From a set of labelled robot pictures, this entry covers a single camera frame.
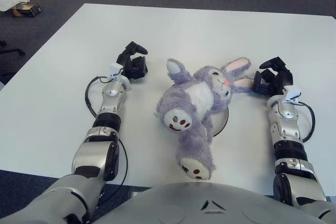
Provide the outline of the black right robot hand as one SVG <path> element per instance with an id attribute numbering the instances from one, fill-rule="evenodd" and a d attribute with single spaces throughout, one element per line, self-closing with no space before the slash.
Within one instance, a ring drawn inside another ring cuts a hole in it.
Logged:
<path id="1" fill-rule="evenodd" d="M 293 76 L 281 58 L 265 61 L 259 66 L 262 72 L 256 71 L 252 91 L 256 94 L 274 96 L 282 95 L 285 86 L 293 85 Z"/>

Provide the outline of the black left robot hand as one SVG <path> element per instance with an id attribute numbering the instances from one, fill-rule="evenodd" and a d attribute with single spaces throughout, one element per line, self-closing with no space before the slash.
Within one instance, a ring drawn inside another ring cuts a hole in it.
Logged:
<path id="1" fill-rule="evenodd" d="M 145 77 L 148 68 L 144 55 L 147 54 L 148 51 L 144 47 L 130 42 L 117 58 L 117 63 L 123 67 L 122 75 L 134 80 Z"/>

